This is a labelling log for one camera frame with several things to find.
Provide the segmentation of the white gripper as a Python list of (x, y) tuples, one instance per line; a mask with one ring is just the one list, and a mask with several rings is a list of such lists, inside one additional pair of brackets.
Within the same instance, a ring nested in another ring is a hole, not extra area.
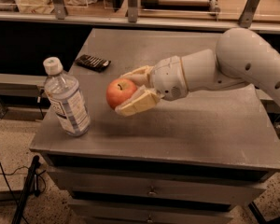
[(141, 66), (120, 77), (127, 78), (139, 86), (131, 98), (115, 108), (115, 112), (124, 117), (155, 107), (161, 98), (173, 101), (186, 97), (189, 92), (181, 58), (177, 56), (163, 59), (154, 67)]

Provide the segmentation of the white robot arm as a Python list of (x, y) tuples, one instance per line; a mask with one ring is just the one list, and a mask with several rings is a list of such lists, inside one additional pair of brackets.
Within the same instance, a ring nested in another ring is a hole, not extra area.
[(164, 99), (173, 101), (194, 91), (227, 91), (253, 84), (280, 107), (280, 53), (258, 34), (232, 28), (214, 50), (173, 56), (123, 75), (137, 91), (115, 107), (122, 116), (147, 111)]

